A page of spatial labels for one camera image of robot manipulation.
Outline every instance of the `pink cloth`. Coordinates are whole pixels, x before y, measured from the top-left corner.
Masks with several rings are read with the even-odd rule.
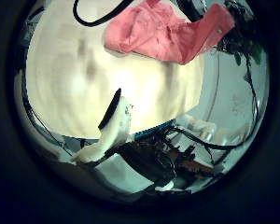
[[[169,4],[146,0],[127,7],[109,23],[105,46],[185,64],[215,46],[233,27],[230,12],[219,4],[213,4],[201,20],[185,22]]]

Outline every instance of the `wire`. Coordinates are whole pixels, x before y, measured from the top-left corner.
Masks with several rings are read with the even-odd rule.
[[[246,143],[252,136],[253,133],[256,129],[256,126],[258,124],[259,121],[259,106],[258,106],[258,99],[257,99],[257,95],[253,86],[253,80],[252,80],[252,76],[251,76],[251,71],[250,71],[250,58],[248,56],[246,56],[246,66],[247,66],[247,74],[246,74],[246,79],[245,81],[248,82],[250,89],[252,91],[252,104],[255,106],[256,111],[252,110],[252,116],[253,116],[253,128],[249,134],[249,136],[241,143],[237,144],[237,145],[233,145],[233,146],[220,146],[220,145],[216,145],[216,144],[211,144],[211,143],[207,143],[204,142],[202,139],[196,137],[194,134],[186,131],[186,130],[182,130],[176,127],[170,127],[170,131],[176,131],[178,133],[182,133],[184,134],[188,139],[204,146],[205,148],[212,148],[212,149],[216,149],[216,150],[232,150],[235,149],[237,147],[242,146],[244,143]]]
[[[77,4],[78,4],[79,0],[75,0],[74,3],[74,7],[73,7],[73,13],[74,13],[74,17],[75,19],[81,23],[84,26],[88,26],[88,27],[93,27],[93,26],[97,26],[100,25],[106,21],[111,20],[112,18],[116,17],[118,14],[120,14],[120,12],[122,12],[133,0],[123,0],[119,3],[118,6],[116,6],[111,12],[109,12],[108,14],[106,14],[105,16],[103,16],[102,18],[100,18],[99,20],[96,21],[84,21],[83,19],[81,19],[78,14],[77,14]]]
[[[38,119],[38,121],[41,123],[41,125],[45,128],[45,130],[47,131],[47,133],[57,142],[57,144],[70,156],[73,156],[71,153],[69,153],[64,146],[66,146],[66,143],[61,143],[60,141],[58,141],[53,134],[51,134],[51,132],[49,131],[49,129],[46,127],[46,125],[40,120],[40,118],[38,117],[38,115],[36,114],[36,112],[31,108],[32,113],[35,115],[35,117]]]

